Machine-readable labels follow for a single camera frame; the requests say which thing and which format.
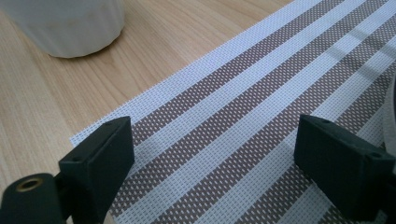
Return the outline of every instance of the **wooden table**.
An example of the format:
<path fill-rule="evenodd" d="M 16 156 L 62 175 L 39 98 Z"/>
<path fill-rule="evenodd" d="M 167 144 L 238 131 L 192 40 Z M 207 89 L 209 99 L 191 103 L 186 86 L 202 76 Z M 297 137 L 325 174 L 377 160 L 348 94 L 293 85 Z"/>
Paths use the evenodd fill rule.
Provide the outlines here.
<path fill-rule="evenodd" d="M 0 192 L 57 174 L 73 134 L 290 1 L 125 0 L 120 37 L 68 60 L 39 50 L 0 11 Z"/>

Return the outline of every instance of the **white stripe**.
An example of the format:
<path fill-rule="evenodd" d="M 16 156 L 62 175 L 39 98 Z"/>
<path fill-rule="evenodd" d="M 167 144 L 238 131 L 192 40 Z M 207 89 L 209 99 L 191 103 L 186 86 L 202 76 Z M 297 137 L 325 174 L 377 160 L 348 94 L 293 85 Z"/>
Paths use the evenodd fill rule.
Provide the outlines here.
<path fill-rule="evenodd" d="M 381 146 L 384 142 L 384 133 L 382 132 L 382 117 L 384 114 L 384 106 L 382 105 L 378 111 L 368 120 L 362 129 L 356 135 L 373 144 L 376 147 Z"/>
<path fill-rule="evenodd" d="M 389 45 L 396 45 L 396 37 L 389 41 Z M 384 62 L 388 62 L 389 64 L 393 62 L 390 62 L 386 58 L 384 59 L 384 54 L 378 52 L 367 62 L 366 66 L 376 66 L 378 58 L 383 59 Z M 378 73 L 375 74 L 379 76 L 388 66 L 382 67 L 382 69 L 378 70 Z M 312 115 L 332 121 L 336 120 L 373 83 L 373 81 L 372 79 L 371 82 L 367 82 L 367 79 L 361 75 L 361 70 L 359 70 L 323 102 Z M 294 130 L 284 139 L 284 143 L 273 149 L 271 153 L 245 175 L 238 184 L 207 210 L 198 221 L 201 223 L 213 223 L 214 221 L 219 222 L 221 220 L 222 223 L 233 223 L 240 218 L 249 207 L 259 200 L 264 192 L 267 191 L 287 169 L 289 169 L 290 165 L 293 163 L 292 153 L 296 134 L 297 130 Z M 256 195 L 256 197 L 241 199 L 236 196 L 238 194 Z M 229 204 L 238 204 L 238 210 L 228 210 L 230 207 Z"/>
<path fill-rule="evenodd" d="M 277 223 L 318 223 L 332 203 L 315 185 L 311 185 Z"/>
<path fill-rule="evenodd" d="M 158 157 L 162 152 L 180 140 L 180 138 L 191 132 L 205 120 L 209 119 L 210 116 L 230 103 L 233 98 L 240 95 L 251 85 L 276 69 L 298 50 L 309 44 L 318 35 L 321 35 L 329 29 L 333 23 L 329 23 L 328 20 L 334 18 L 333 14 L 336 15 L 335 17 L 337 20 L 341 20 L 348 12 L 350 12 L 350 9 L 347 9 L 343 4 L 334 8 L 328 14 L 303 29 L 299 34 L 249 67 L 249 69 L 241 73 L 238 77 L 231 80 L 217 91 L 214 91 L 203 101 L 141 143 L 134 149 L 135 157 L 138 159 L 136 159 L 129 175 L 143 168 L 147 163 Z M 374 30 L 375 26 L 369 23 L 365 26 L 361 26 L 361 28 L 366 29 L 366 32 L 369 33 Z M 348 38 L 348 40 L 345 40 L 347 44 L 339 46 L 340 49 L 350 50 L 354 48 L 354 46 L 357 46 L 361 41 L 354 36 L 355 35 L 346 36 L 345 38 Z M 328 52 L 330 52 L 332 57 L 337 57 L 332 51 Z M 344 52 L 338 53 L 340 57 L 343 57 L 344 54 Z"/>
<path fill-rule="evenodd" d="M 287 6 L 281 8 L 277 13 L 274 13 L 263 21 L 256 23 L 245 32 L 206 54 L 206 56 L 191 63 L 163 82 L 160 82 L 148 91 L 136 96 L 133 100 L 121 105 L 110 114 L 97 120 L 91 126 L 71 137 L 70 141 L 74 146 L 76 146 L 91 132 L 97 129 L 100 124 L 110 119 L 130 116 L 133 123 L 138 122 L 164 103 L 181 94 L 199 80 L 213 73 L 216 69 L 231 59 L 240 55 L 242 52 L 251 48 L 268 35 L 294 20 L 318 2 L 320 1 L 316 0 L 306 2 L 301 0 L 291 2 Z"/>
<path fill-rule="evenodd" d="M 356 46 L 353 46 L 353 41 L 350 41 L 351 38 L 350 35 L 346 35 L 333 48 L 343 49 L 345 53 L 353 50 Z M 133 214 L 136 222 L 153 221 L 190 188 L 215 169 L 224 159 L 240 148 L 262 126 L 271 121 L 286 106 L 292 103 L 296 97 L 309 88 L 322 74 L 338 63 L 339 58 L 329 56 L 328 51 L 316 58 L 312 62 L 312 66 L 307 66 L 303 69 L 253 111 L 235 123 L 226 133 L 165 179 L 157 188 L 128 208 L 117 217 L 117 221 L 120 223 L 127 221 L 127 214 Z M 158 203 L 159 195 L 166 195 L 165 198 L 162 197 L 161 203 Z"/>

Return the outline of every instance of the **striped placemat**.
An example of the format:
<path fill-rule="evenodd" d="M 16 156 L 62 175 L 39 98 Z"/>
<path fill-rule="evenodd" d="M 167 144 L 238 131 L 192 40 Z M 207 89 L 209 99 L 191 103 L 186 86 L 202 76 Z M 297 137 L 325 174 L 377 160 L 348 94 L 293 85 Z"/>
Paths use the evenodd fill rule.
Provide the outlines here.
<path fill-rule="evenodd" d="M 115 220 L 347 222 L 294 165 L 298 118 L 383 143 L 395 12 L 394 0 L 295 0 L 72 137 L 132 118 L 136 162 Z"/>

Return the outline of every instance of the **white object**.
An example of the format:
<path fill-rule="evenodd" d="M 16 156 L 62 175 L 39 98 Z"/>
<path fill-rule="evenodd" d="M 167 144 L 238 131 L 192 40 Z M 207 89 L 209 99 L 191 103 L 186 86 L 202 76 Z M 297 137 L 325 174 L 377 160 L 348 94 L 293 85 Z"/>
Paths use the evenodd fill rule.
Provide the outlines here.
<path fill-rule="evenodd" d="M 124 25 L 121 0 L 1 0 L 0 8 L 55 57 L 96 52 L 113 42 Z"/>

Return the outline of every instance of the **table surface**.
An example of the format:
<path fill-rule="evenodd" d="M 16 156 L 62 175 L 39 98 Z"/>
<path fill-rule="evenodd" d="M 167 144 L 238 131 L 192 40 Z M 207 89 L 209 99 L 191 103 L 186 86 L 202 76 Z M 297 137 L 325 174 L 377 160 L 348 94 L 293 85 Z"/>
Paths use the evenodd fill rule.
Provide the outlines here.
<path fill-rule="evenodd" d="M 0 192 L 57 174 L 69 137 L 291 1 L 126 0 L 119 38 L 75 59 L 44 53 L 0 11 Z"/>

